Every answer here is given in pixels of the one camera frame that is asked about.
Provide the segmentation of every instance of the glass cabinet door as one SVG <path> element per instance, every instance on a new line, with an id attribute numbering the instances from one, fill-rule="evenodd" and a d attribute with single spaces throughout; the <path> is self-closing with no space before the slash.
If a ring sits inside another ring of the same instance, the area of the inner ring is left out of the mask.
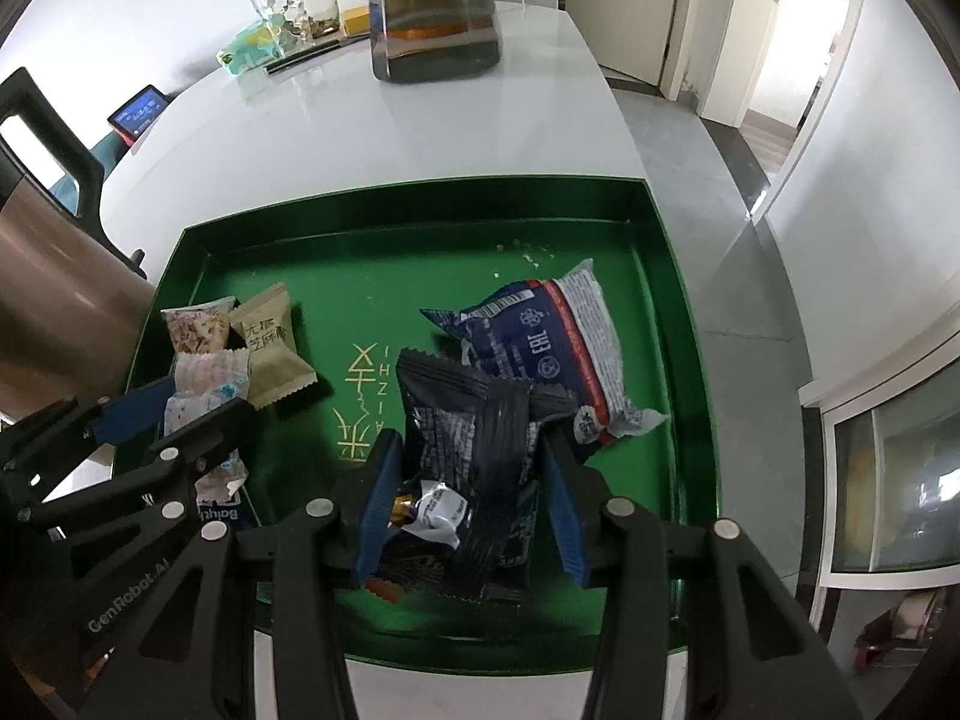
<path id="1" fill-rule="evenodd" d="M 835 440 L 833 570 L 960 562 L 960 361 L 839 423 Z"/>

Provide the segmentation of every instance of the white table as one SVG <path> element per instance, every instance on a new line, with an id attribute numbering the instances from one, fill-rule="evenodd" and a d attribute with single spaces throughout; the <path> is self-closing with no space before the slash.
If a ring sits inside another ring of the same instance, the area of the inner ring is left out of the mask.
<path id="1" fill-rule="evenodd" d="M 498 4 L 503 60 L 476 79 L 381 83 L 361 42 L 266 76 L 215 71 L 104 183 L 104 229 L 152 282 L 181 230 L 272 203 L 463 175 L 645 176 L 568 14 Z"/>

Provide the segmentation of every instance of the yellow box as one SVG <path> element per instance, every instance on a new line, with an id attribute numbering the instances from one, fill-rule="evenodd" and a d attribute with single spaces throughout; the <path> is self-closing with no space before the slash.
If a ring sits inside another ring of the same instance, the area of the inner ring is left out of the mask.
<path id="1" fill-rule="evenodd" d="M 341 19 L 341 28 L 344 35 L 359 35 L 370 31 L 370 9 L 366 5 L 344 10 Z"/>

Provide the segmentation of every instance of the candy wrapper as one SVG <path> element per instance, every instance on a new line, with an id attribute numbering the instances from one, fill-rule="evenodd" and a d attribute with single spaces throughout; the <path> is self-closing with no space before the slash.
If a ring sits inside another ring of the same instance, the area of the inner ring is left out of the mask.
<path id="1" fill-rule="evenodd" d="M 221 349 L 209 354 L 181 352 L 174 360 L 174 384 L 179 394 L 202 395 L 250 378 L 250 353 L 246 349 Z"/>
<path id="2" fill-rule="evenodd" d="M 235 397 L 246 397 L 249 385 L 250 381 L 243 378 L 224 383 L 200 395 L 178 392 L 167 401 L 163 412 L 163 435 L 169 436 L 172 432 L 181 429 L 205 413 L 212 412 Z M 237 501 L 237 491 L 243 487 L 246 480 L 247 467 L 240 460 L 240 453 L 234 449 L 219 466 L 195 481 L 197 503 L 229 506 Z"/>
<path id="3" fill-rule="evenodd" d="M 284 284 L 271 288 L 235 308 L 230 326 L 250 351 L 250 397 L 262 409 L 317 381 L 317 372 L 296 354 L 290 323 L 290 295 Z"/>
<path id="4" fill-rule="evenodd" d="M 666 419 L 639 410 L 626 394 L 620 341 L 592 260 L 562 278 L 512 282 L 462 311 L 421 314 L 459 338 L 465 365 L 572 392 L 579 408 L 566 432 L 581 463 L 602 445 L 642 436 Z"/>
<path id="5" fill-rule="evenodd" d="M 411 480 L 400 514 L 410 521 L 391 528 L 378 576 L 472 601 L 520 600 L 536 521 L 539 430 L 570 418 L 575 402 L 555 386 L 410 349 L 395 370 Z"/>
<path id="6" fill-rule="evenodd" d="M 236 303 L 237 299 L 229 295 L 196 306 L 163 309 L 160 315 L 167 323 L 174 351 L 196 354 L 223 349 L 230 332 L 227 314 Z"/>

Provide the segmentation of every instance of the stainless steel kettle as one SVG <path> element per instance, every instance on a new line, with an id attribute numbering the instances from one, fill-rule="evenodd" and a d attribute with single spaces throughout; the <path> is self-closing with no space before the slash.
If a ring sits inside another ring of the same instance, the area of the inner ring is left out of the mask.
<path id="1" fill-rule="evenodd" d="M 0 139 L 0 413 L 19 419 L 61 398 L 116 394 L 154 289 L 104 234 L 103 166 L 23 68 L 0 83 L 0 122 L 11 116 L 79 188 L 74 217 Z"/>
<path id="2" fill-rule="evenodd" d="M 475 76 L 500 61 L 493 0 L 370 0 L 370 39 L 382 81 Z"/>

